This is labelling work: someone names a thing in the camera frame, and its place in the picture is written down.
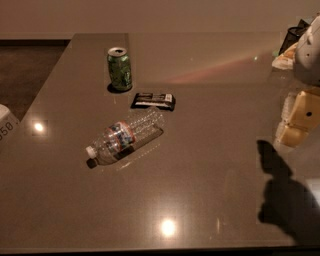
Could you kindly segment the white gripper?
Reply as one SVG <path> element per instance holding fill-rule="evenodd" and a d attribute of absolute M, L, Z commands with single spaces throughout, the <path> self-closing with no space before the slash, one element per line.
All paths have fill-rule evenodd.
<path fill-rule="evenodd" d="M 309 85 L 320 85 L 320 16 L 316 16 L 300 37 L 294 62 L 295 77 Z M 276 141 L 287 147 L 299 146 L 320 124 L 320 89 L 290 92 L 284 100 Z"/>

